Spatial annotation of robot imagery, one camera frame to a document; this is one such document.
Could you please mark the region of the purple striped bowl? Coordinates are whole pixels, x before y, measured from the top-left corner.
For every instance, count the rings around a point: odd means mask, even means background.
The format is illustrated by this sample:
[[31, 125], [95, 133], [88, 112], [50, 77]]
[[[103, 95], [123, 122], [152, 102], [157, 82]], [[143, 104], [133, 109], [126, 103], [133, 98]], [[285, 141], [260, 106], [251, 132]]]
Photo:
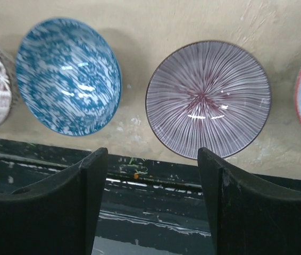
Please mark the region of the purple striped bowl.
[[158, 65], [145, 110], [156, 138], [175, 154], [195, 160], [205, 147], [227, 158], [258, 137], [271, 101], [267, 73], [251, 53], [230, 42], [203, 40]]

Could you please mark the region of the black table front rail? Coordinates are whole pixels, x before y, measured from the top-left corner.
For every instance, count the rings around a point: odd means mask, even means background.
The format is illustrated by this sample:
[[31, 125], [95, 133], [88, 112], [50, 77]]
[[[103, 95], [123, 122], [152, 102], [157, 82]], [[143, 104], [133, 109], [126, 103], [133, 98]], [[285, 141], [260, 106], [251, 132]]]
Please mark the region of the black table front rail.
[[[0, 194], [52, 176], [96, 150], [0, 139]], [[256, 176], [301, 191], [301, 180]], [[215, 254], [198, 165], [108, 153], [91, 254], [158, 253]]]

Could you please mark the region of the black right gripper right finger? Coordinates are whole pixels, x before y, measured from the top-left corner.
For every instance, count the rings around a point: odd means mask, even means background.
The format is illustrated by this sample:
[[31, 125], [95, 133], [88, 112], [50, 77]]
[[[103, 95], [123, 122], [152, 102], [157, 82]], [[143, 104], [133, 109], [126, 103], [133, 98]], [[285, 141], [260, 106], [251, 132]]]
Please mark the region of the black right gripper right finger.
[[198, 150], [197, 161], [215, 254], [301, 254], [301, 191], [207, 148]]

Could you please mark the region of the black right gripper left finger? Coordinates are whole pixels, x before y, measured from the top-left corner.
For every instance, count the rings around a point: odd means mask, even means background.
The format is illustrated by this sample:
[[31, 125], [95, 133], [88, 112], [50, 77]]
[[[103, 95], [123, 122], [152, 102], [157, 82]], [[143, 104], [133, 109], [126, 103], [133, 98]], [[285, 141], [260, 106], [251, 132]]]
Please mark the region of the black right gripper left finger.
[[0, 194], [0, 254], [91, 254], [108, 151], [34, 184]]

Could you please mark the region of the blue floral pattern bowl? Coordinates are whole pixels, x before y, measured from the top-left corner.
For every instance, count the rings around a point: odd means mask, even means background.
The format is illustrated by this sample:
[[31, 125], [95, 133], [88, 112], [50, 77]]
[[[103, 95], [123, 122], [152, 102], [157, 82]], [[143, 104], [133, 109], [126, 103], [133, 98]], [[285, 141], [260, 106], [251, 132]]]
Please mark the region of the blue floral pattern bowl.
[[52, 131], [80, 137], [106, 126], [122, 95], [122, 76], [106, 40], [89, 25], [50, 18], [21, 40], [18, 89], [35, 118]]

